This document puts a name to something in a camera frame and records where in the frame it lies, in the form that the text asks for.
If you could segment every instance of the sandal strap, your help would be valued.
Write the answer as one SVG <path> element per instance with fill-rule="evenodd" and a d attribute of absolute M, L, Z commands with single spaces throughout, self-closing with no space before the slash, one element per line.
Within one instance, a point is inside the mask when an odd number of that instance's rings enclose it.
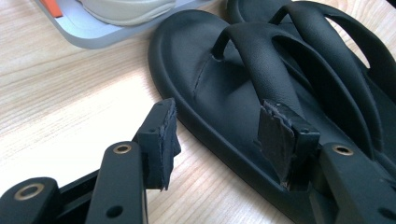
<path fill-rule="evenodd" d="M 229 40 L 238 50 L 259 99 L 282 103 L 304 118 L 290 74 L 274 43 L 280 45 L 302 68 L 325 113 L 369 158 L 374 156 L 372 138 L 361 110 L 341 78 L 312 47 L 272 24 L 238 23 L 219 35 L 212 49 L 216 59 L 223 59 Z"/>
<path fill-rule="evenodd" d="M 374 96 L 367 84 L 369 77 L 396 103 L 396 63 L 381 40 L 346 13 L 314 2 L 292 2 L 283 6 L 270 20 L 279 24 L 289 15 L 305 42 L 320 53 L 346 85 L 370 130 L 375 149 L 383 149 L 383 129 Z M 361 70 L 361 62 L 351 54 L 343 39 L 326 18 L 339 24 L 357 43 L 370 68 Z"/>

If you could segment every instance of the flip-flop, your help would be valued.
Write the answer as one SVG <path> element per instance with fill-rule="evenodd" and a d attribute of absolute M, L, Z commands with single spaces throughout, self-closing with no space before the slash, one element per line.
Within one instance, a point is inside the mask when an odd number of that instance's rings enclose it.
<path fill-rule="evenodd" d="M 304 79 L 288 71 L 278 54 L 279 47 L 295 59 Z M 369 134 L 363 141 L 371 138 L 357 103 L 339 76 L 314 49 L 275 25 L 256 22 L 229 26 L 206 12 L 179 12 L 153 35 L 148 62 L 162 97 L 176 99 L 183 124 L 296 222 L 315 220 L 309 192 L 287 191 L 280 184 L 294 184 L 291 177 L 317 153 L 317 144 L 337 143 L 357 150 L 340 125 L 354 125 L 356 132 Z M 379 110 L 388 113 L 381 121 L 396 123 L 393 102 L 372 84 L 381 106 L 386 105 Z M 276 128 L 265 126 L 271 123 L 283 127 L 280 134 L 273 132 Z M 294 137 L 302 137 L 300 140 L 310 137 L 306 142 L 291 138 L 304 142 L 302 150 L 290 152 L 290 146 L 297 146 L 283 141 L 290 140 L 285 134 L 290 129 L 297 132 Z M 268 141 L 267 134 L 274 139 Z M 274 149 L 283 154 L 278 157 Z M 308 178 L 307 174 L 297 176 Z"/>

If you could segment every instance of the wooden surface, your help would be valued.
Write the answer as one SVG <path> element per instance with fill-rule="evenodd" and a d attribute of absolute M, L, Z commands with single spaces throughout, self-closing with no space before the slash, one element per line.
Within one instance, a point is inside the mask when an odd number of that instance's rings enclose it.
<path fill-rule="evenodd" d="M 331 0 L 396 55 L 396 11 L 385 0 Z M 204 7 L 225 15 L 225 1 Z M 0 2 L 0 195 L 30 177 L 59 186 L 96 170 L 161 100 L 148 69 L 152 31 L 105 49 L 68 43 L 32 0 Z M 353 43 L 347 40 L 353 49 Z M 182 153 L 168 191 L 148 190 L 151 223 L 288 223 L 180 123 Z"/>

